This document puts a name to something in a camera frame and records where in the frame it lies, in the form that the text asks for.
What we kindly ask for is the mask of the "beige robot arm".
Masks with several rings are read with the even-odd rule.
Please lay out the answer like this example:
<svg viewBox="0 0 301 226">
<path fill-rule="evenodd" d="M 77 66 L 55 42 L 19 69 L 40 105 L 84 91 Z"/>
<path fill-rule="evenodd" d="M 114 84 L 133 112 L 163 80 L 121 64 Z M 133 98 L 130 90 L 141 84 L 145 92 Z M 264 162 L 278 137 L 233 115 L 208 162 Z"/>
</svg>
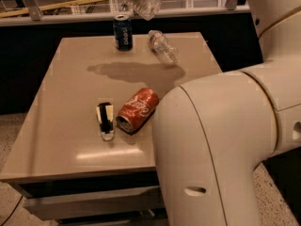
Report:
<svg viewBox="0 0 301 226">
<path fill-rule="evenodd" d="M 218 71 L 174 88 L 140 131 L 168 226 L 261 226 L 253 171 L 300 145 L 301 0 L 246 1 L 247 22 L 202 31 Z"/>
</svg>

